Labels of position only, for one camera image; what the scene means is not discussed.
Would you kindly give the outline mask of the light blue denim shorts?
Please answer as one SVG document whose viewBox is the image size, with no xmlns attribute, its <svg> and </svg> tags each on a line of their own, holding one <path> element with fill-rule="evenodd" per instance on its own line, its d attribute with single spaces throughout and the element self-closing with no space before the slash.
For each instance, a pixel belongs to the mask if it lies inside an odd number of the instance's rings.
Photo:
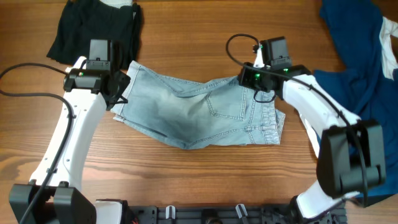
<svg viewBox="0 0 398 224">
<path fill-rule="evenodd" d="M 280 144 L 285 114 L 272 93 L 255 93 L 236 77 L 206 83 L 155 73 L 133 61 L 114 119 L 181 149 L 209 145 Z"/>
</svg>

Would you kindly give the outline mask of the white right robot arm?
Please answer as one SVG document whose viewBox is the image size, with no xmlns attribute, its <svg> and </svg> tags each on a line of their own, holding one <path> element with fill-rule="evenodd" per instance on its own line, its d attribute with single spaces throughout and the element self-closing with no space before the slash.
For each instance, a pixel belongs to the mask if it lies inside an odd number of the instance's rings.
<svg viewBox="0 0 398 224">
<path fill-rule="evenodd" d="M 302 65 L 271 72 L 243 64 L 239 84 L 256 92 L 273 91 L 293 106 L 320 138 L 317 180 L 294 197 L 285 216 L 292 223 L 313 222 L 359 194 L 386 181 L 381 125 L 362 120 L 334 100 Z"/>
</svg>

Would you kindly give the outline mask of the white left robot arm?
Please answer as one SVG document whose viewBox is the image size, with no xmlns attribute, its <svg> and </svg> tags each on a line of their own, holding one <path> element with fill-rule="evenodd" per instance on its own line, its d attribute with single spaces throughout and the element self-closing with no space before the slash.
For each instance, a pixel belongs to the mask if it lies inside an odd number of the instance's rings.
<svg viewBox="0 0 398 224">
<path fill-rule="evenodd" d="M 9 203 L 19 223 L 130 223 L 125 200 L 91 203 L 81 192 L 95 129 L 122 96 L 130 78 L 114 56 L 80 57 L 65 74 L 63 110 L 46 153 L 27 184 L 13 185 Z"/>
</svg>

